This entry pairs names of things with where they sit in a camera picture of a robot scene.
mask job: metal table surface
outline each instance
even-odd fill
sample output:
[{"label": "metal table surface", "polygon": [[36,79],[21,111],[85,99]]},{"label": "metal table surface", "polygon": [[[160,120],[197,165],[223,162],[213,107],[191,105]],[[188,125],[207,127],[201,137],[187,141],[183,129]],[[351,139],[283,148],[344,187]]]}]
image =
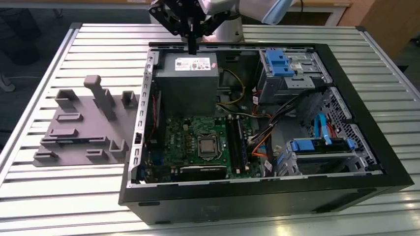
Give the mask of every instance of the metal table surface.
[{"label": "metal table surface", "polygon": [[317,215],[148,226],[119,206],[123,165],[36,168],[33,154],[63,88],[77,95],[87,74],[112,94],[140,92],[149,41],[179,41],[159,25],[84,24],[71,29],[0,155],[1,235],[360,235],[420,230],[419,92],[367,33],[349,27],[244,26],[248,42],[328,43],[415,186]]}]

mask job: green circuit board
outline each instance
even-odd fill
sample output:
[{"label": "green circuit board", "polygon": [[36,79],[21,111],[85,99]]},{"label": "green circuit board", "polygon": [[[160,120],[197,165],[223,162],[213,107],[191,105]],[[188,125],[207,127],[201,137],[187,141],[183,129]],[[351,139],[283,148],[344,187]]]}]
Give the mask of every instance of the green circuit board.
[{"label": "green circuit board", "polygon": [[[252,134],[249,118],[241,119],[244,136]],[[260,176],[259,162],[249,164],[249,170],[237,174],[231,170],[229,145],[225,134],[225,118],[168,118],[165,131],[165,151],[163,165],[223,165],[227,166],[228,178]],[[200,156],[199,141],[215,138],[217,155],[212,158]]]}]

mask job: floor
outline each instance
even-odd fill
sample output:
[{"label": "floor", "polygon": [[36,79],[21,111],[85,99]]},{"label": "floor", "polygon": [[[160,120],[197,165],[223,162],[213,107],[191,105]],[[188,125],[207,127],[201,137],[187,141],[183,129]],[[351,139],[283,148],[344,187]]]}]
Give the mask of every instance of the floor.
[{"label": "floor", "polygon": [[[16,85],[15,92],[0,91],[0,130],[13,130],[72,22],[149,23],[145,10],[65,9],[61,19],[55,18],[51,9],[32,9],[31,12],[43,32],[35,42],[41,58],[32,65],[17,66],[0,53],[0,72],[5,77],[15,78],[11,81]],[[409,43],[396,63],[408,65],[405,75],[420,89],[420,47]],[[0,132],[0,148],[8,136],[8,133]]]}]

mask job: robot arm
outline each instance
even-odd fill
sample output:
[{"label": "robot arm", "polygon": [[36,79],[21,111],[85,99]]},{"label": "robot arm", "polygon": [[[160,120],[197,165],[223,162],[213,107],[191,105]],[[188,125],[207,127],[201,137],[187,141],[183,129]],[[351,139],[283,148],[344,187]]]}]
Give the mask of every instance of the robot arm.
[{"label": "robot arm", "polygon": [[195,55],[203,35],[209,36],[231,13],[263,23],[277,24],[297,0],[155,0],[149,13],[173,35],[188,44]]}]

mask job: blue plastic latch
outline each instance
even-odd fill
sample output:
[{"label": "blue plastic latch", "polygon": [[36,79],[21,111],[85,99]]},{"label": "blue plastic latch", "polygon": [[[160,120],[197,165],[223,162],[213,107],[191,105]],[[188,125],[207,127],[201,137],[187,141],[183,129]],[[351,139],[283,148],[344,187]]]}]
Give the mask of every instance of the blue plastic latch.
[{"label": "blue plastic latch", "polygon": [[313,137],[315,138],[320,137],[319,125],[321,126],[321,134],[323,134],[323,138],[325,140],[325,143],[327,143],[327,145],[331,145],[332,142],[331,142],[331,139],[328,136],[327,119],[325,119],[325,115],[323,113],[319,113],[315,116],[315,121],[313,121]]},{"label": "blue plastic latch", "polygon": [[355,150],[355,148],[356,148],[355,140],[347,139],[345,141],[347,141],[347,144],[348,144],[349,149],[351,149],[351,150]]},{"label": "blue plastic latch", "polygon": [[289,59],[281,50],[267,50],[265,60],[273,76],[293,76],[295,71],[289,68]]},{"label": "blue plastic latch", "polygon": [[312,140],[309,140],[309,139],[300,139],[300,140],[295,140],[295,142],[297,143],[300,151],[315,150],[315,147],[313,147],[313,144],[312,144]]},{"label": "blue plastic latch", "polygon": [[299,150],[297,144],[295,142],[291,142],[291,147],[292,147],[292,151]]}]

